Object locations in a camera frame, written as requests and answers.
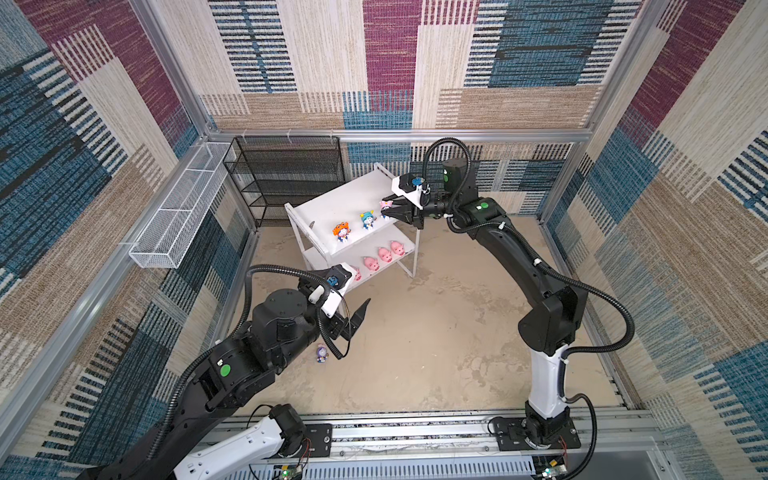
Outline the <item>pink hooded Doraemon figure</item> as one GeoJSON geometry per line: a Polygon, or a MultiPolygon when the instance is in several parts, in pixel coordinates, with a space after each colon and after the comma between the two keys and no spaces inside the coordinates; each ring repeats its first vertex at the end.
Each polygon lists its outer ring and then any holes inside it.
{"type": "Polygon", "coordinates": [[[393,202],[392,202],[392,201],[385,201],[385,200],[382,200],[382,201],[380,202],[380,210],[381,210],[381,216],[382,216],[383,218],[387,218],[387,217],[388,217],[388,214],[387,214],[387,212],[388,212],[388,210],[389,210],[389,209],[390,209],[392,206],[393,206],[393,202]]]}

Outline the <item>teal hooded Doraemon figure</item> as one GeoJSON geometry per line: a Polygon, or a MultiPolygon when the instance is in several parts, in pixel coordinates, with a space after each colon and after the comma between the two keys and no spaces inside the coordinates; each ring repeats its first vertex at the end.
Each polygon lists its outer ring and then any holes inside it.
{"type": "Polygon", "coordinates": [[[377,217],[375,215],[375,212],[373,210],[368,210],[363,212],[360,215],[360,220],[362,222],[363,228],[365,230],[372,230],[375,226],[375,222],[377,220],[377,217]]]}

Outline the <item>orange crab Doraemon figure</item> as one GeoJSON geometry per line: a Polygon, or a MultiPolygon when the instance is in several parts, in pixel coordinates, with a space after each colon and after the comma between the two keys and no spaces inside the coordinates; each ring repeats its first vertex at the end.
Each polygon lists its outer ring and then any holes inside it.
{"type": "Polygon", "coordinates": [[[345,242],[351,233],[348,222],[341,222],[333,228],[333,235],[339,242],[345,242]]]}

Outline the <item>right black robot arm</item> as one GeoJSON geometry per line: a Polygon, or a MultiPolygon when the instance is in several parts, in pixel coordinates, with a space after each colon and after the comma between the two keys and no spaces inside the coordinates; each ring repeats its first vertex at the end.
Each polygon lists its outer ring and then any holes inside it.
{"type": "Polygon", "coordinates": [[[468,146],[453,137],[430,145],[421,171],[398,176],[385,197],[383,214],[423,229],[426,218],[445,219],[449,230],[485,248],[517,283],[530,311],[518,332],[531,352],[532,385],[522,430],[534,449],[550,447],[570,428],[570,407],[581,395],[565,394],[566,364],[575,354],[603,354],[626,347],[636,327],[629,310],[611,295],[551,267],[512,225],[506,211],[479,194],[468,146]],[[611,305],[625,332],[607,345],[577,346],[589,296],[611,305]]]}

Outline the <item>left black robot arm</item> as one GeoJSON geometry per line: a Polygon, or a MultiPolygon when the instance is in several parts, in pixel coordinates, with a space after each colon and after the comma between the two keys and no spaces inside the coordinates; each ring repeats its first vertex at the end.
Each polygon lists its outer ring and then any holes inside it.
{"type": "Polygon", "coordinates": [[[273,406],[254,426],[216,446],[196,447],[315,341],[323,340],[336,358],[344,358],[334,341],[351,340],[367,309],[339,311],[357,278],[346,263],[315,271],[249,267],[234,331],[182,372],[164,417],[130,450],[110,464],[85,469],[80,478],[216,479],[253,460],[302,451],[306,427],[289,404],[273,406]]]}

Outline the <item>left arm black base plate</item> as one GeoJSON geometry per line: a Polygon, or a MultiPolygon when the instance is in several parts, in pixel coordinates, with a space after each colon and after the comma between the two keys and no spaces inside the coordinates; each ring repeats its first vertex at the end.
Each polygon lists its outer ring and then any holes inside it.
{"type": "Polygon", "coordinates": [[[331,454],[333,425],[331,423],[309,424],[285,441],[279,454],[285,458],[327,458],[331,454]]]}

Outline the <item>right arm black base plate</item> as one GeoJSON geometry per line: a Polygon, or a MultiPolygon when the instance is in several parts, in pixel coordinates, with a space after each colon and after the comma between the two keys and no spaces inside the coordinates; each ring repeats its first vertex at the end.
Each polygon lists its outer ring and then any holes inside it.
{"type": "Polygon", "coordinates": [[[538,417],[493,417],[488,430],[500,451],[579,449],[581,439],[568,416],[553,419],[538,417]]]}

